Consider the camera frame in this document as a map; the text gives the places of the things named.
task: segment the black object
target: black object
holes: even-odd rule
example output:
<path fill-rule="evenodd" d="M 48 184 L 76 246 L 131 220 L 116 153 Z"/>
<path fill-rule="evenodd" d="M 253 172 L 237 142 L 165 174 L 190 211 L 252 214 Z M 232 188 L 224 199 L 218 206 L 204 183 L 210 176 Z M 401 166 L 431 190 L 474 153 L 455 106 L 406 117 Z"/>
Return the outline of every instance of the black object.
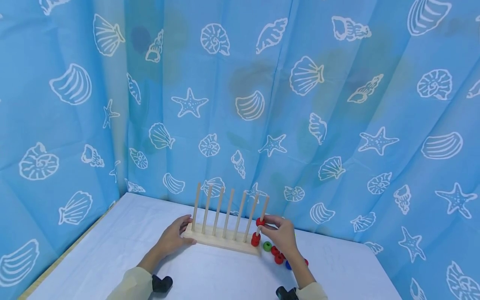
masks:
<path fill-rule="evenodd" d="M 157 275 L 152 275 L 152 288 L 154 293 L 168 293 L 172 285 L 173 279 L 170 276 L 160 279 Z"/>
<path fill-rule="evenodd" d="M 297 297 L 297 288 L 292 288 L 287 292 L 284 287 L 279 287 L 276 289 L 276 296 L 279 300 L 299 300 Z"/>

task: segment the green bead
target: green bead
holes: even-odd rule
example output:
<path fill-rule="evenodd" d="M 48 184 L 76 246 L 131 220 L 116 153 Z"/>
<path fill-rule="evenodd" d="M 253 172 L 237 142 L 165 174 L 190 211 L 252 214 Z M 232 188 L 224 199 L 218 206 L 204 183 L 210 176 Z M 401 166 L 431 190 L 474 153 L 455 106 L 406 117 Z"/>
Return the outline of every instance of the green bead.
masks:
<path fill-rule="evenodd" d="M 266 241 L 264 243 L 264 250 L 267 252 L 270 252 L 271 249 L 272 249 L 272 243 L 270 243 L 269 241 Z"/>

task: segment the starfish print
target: starfish print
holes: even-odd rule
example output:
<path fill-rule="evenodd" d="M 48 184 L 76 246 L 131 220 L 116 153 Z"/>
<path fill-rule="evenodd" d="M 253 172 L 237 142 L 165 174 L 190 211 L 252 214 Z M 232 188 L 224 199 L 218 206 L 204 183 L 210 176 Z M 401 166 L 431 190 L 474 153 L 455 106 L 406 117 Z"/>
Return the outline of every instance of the starfish print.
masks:
<path fill-rule="evenodd" d="M 264 196 L 264 197 L 268 196 L 265 192 L 258 190 L 258 182 L 256 182 L 249 191 L 244 190 L 244 192 L 247 193 L 247 196 L 248 196 L 247 201 L 250 201 L 250 198 L 255 199 L 255 196 L 258 194 L 257 204 L 260 203 L 260 200 L 259 200 L 260 196 Z"/>
<path fill-rule="evenodd" d="M 366 143 L 359 148 L 359 152 L 373 149 L 377 151 L 378 155 L 380 156 L 384 156 L 385 148 L 388 145 L 395 144 L 396 142 L 400 141 L 400 139 L 397 139 L 396 137 L 387 138 L 385 136 L 385 126 L 380 128 L 376 136 L 370 135 L 366 132 L 361 132 L 360 137 L 364 138 L 366 140 Z"/>
<path fill-rule="evenodd" d="M 458 182 L 455 182 L 453 190 L 451 192 L 435 191 L 435 194 L 448 201 L 448 215 L 451 215 L 454 211 L 458 210 L 459 213 L 461 213 L 465 218 L 472 218 L 472 214 L 465 207 L 465 204 L 470 200 L 476 199 L 478 197 L 477 194 L 464 194 Z"/>
<path fill-rule="evenodd" d="M 110 171 L 110 173 L 109 173 L 110 176 L 114 176 L 114 177 L 115 177 L 115 183 L 117 183 L 117 166 L 118 166 L 119 164 L 120 164 L 120 161 L 117 160 L 117 161 L 115 162 L 115 167 L 114 167 L 113 170 Z"/>
<path fill-rule="evenodd" d="M 108 128 L 110 128 L 111 119 L 120 116 L 119 113 L 112 111 L 112 103 L 113 99 L 110 99 L 107 106 L 103 107 L 103 110 L 105 111 L 105 121 L 103 121 L 103 128 L 106 128 L 107 126 Z"/>
<path fill-rule="evenodd" d="M 417 236 L 411 236 L 407 229 L 402 226 L 402 232 L 403 232 L 403 240 L 399 241 L 398 244 L 402 247 L 405 247 L 408 250 L 408 253 L 410 254 L 410 261 L 413 262 L 415 261 L 415 258 L 420 256 L 421 259 L 427 260 L 425 257 L 425 253 L 423 253 L 423 250 L 420 249 L 419 243 L 421 242 L 421 235 Z"/>
<path fill-rule="evenodd" d="M 191 88 L 187 90 L 187 97 L 185 99 L 180 97 L 172 97 L 173 102 L 177 102 L 181 105 L 181 109 L 177 117 L 181 118 L 187 113 L 192 113 L 197 118 L 200 117 L 200 111 L 198 110 L 200 106 L 208 102 L 207 98 L 195 99 Z"/>
<path fill-rule="evenodd" d="M 258 153 L 261 153 L 262 151 L 266 151 L 268 157 L 272 156 L 272 153 L 274 150 L 277 150 L 281 153 L 287 153 L 287 150 L 280 145 L 280 143 L 287 137 L 286 134 L 282 134 L 281 136 L 277 138 L 273 138 L 271 135 L 267 136 L 267 142 L 265 145 L 258 150 Z"/>

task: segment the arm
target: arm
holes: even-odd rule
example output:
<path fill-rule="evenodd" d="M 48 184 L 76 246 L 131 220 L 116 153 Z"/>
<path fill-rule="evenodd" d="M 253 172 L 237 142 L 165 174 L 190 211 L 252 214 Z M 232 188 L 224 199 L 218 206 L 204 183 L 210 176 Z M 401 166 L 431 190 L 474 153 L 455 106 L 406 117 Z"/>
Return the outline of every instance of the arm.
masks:
<path fill-rule="evenodd" d="M 165 229 L 162 236 L 145 254 L 139 264 L 125 272 L 122 282 L 112 291 L 107 300 L 147 300 L 152 293 L 152 274 L 158 263 L 183 245 L 192 245 L 194 239 L 182 238 L 191 215 L 181 216 Z"/>
<path fill-rule="evenodd" d="M 328 297 L 322 286 L 316 282 L 297 248 L 292 222 L 279 216 L 265 216 L 264 221 L 266 225 L 260 226 L 260 231 L 272 240 L 288 260 L 299 286 L 298 298 L 300 300 L 327 300 Z"/>

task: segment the left hand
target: left hand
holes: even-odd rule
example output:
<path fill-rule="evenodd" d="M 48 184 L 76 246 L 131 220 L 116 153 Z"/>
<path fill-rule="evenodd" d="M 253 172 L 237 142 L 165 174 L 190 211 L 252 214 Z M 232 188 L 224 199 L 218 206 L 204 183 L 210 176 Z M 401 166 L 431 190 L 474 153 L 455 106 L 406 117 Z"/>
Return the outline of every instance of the left hand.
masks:
<path fill-rule="evenodd" d="M 192 215 L 181 216 L 165 229 L 155 245 L 164 256 L 174 253 L 183 245 L 194 245 L 197 243 L 194 239 L 180 236 L 180 234 L 187 229 L 187 225 L 192 222 L 191 216 Z"/>

